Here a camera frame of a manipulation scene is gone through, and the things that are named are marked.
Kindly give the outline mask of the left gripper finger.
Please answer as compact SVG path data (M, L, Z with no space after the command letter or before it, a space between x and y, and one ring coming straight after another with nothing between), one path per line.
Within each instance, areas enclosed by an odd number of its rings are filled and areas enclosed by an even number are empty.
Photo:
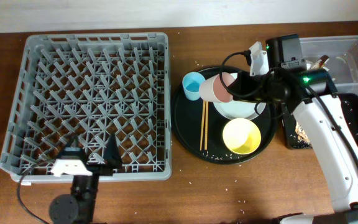
M77 136L77 135L73 135L73 136L69 139L69 141L65 144L64 149L70 148L70 147L78 148L78 145L79 145L78 136Z
M119 153L119 149L117 146L116 137L114 133L112 133L108 138L108 142L106 145L106 149L104 151L103 158L109 165L122 164L121 155Z

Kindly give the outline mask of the peanut shells and rice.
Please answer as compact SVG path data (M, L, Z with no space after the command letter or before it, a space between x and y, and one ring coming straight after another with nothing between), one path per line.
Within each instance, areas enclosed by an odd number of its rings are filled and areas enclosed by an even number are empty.
M310 145L310 140L309 140L308 136L306 135L306 132L305 132L304 129L299 125L298 122L296 122L295 133L296 133L297 138L298 138L298 141L299 141L300 143Z

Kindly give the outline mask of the pink plastic cup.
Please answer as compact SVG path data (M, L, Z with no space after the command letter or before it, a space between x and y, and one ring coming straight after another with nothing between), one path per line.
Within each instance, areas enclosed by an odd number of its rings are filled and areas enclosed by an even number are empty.
M200 85L199 93L201 99L208 102L228 103L233 100L233 96L224 88L219 74L205 80Z

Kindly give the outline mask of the gold foil wrapper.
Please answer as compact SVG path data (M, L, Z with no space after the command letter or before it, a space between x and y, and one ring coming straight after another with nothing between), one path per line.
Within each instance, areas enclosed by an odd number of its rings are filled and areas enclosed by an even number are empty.
M319 68L323 68L328 60L329 60L329 57L327 55L323 55L314 64L312 64L310 69L316 70Z

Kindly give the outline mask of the yellow bowl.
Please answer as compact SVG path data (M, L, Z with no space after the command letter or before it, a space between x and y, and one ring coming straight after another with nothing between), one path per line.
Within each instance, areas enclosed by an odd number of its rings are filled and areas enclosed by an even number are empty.
M256 151L262 141L258 126L251 120L236 118L223 128L224 145L233 153L248 155Z

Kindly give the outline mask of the light blue plastic cup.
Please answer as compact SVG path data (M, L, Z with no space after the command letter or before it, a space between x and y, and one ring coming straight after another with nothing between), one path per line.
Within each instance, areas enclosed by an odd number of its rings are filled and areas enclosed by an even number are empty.
M182 80L183 91L190 101L196 101L200 98L200 86L205 81L205 77L198 72L187 73Z

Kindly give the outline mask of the white tissue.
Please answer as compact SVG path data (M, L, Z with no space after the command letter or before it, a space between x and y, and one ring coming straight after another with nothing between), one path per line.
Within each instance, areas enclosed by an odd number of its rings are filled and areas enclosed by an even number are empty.
M306 69L307 70L316 70L319 68L320 68L320 60L317 60L315 62L312 62L309 60L306 61Z

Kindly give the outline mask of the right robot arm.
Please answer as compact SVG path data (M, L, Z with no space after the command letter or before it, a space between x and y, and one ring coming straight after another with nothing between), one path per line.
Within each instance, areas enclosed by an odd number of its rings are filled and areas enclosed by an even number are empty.
M293 213L273 223L358 223L358 146L346 124L337 88L323 68L308 69L298 35L244 50L250 67L225 86L235 100L284 103L308 136L328 184L332 214Z

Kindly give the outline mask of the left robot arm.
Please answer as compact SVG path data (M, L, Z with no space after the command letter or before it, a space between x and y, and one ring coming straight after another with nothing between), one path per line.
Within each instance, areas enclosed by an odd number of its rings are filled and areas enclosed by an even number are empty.
M79 146L78 136L73 136L58 153L52 174L73 176L69 194L57 196L50 204L49 216L53 223L91 223L93 221L99 178L113 175L122 167L122 159L114 134L110 135L100 165L87 164L88 156Z

